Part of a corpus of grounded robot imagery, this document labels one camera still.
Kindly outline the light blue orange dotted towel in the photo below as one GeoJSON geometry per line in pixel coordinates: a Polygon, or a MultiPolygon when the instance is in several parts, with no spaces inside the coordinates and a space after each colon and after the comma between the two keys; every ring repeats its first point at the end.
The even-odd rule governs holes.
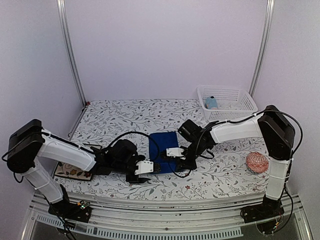
{"type": "Polygon", "coordinates": [[[214,96],[209,96],[205,99],[204,106],[208,110],[217,110],[218,104],[214,96]]]}

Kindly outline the dark blue towel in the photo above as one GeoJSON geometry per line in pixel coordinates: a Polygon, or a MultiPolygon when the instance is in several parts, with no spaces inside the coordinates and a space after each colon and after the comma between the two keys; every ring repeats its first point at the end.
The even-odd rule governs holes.
{"type": "Polygon", "coordinates": [[[160,165],[160,174],[170,174],[176,168],[175,160],[165,158],[167,149],[177,148],[178,138],[175,131],[151,133],[148,144],[148,153],[150,160],[160,165]]]}

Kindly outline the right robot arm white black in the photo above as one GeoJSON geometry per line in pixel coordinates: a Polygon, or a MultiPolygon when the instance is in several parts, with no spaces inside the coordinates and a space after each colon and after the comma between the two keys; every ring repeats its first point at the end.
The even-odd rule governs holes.
{"type": "Polygon", "coordinates": [[[183,149],[178,158],[177,170],[195,170],[196,159],[214,146],[239,139],[263,138],[271,164],[266,200],[259,206],[262,218],[269,218],[278,210],[290,163],[297,151],[294,146],[296,130],[291,124],[295,118],[279,111],[274,105],[238,120],[213,121],[200,127],[192,120],[185,121],[177,130],[190,145],[183,149]]]}

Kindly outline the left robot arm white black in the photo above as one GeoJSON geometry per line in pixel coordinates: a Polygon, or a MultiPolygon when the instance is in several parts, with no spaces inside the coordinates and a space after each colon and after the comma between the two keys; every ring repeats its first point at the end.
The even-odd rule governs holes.
{"type": "Polygon", "coordinates": [[[55,209],[63,217],[74,213],[74,205],[67,200],[65,190],[41,165],[41,158],[75,166],[93,175],[119,172],[131,184],[146,182],[141,175],[153,173],[156,169],[154,162],[139,155],[136,145],[127,139],[117,139],[115,144],[102,149],[87,147],[52,134],[38,119],[31,120],[10,136],[8,150],[1,159],[9,170],[27,179],[35,190],[55,204],[55,209]]]}

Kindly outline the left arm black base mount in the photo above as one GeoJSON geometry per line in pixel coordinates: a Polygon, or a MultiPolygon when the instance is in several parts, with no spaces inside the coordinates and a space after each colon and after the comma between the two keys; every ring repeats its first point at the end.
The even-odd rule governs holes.
{"type": "Polygon", "coordinates": [[[91,217],[91,203],[80,200],[77,203],[70,202],[66,189],[60,185],[62,190],[62,200],[57,203],[50,203],[48,213],[62,219],[74,220],[88,223],[91,217]]]}

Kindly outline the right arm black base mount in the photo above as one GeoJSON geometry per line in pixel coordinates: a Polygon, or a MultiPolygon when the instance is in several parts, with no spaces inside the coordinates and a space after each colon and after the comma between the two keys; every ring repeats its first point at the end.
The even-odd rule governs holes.
{"type": "Polygon", "coordinates": [[[280,217],[285,213],[281,197],[277,200],[273,200],[265,195],[262,199],[262,203],[241,208],[240,216],[245,223],[280,217]]]}

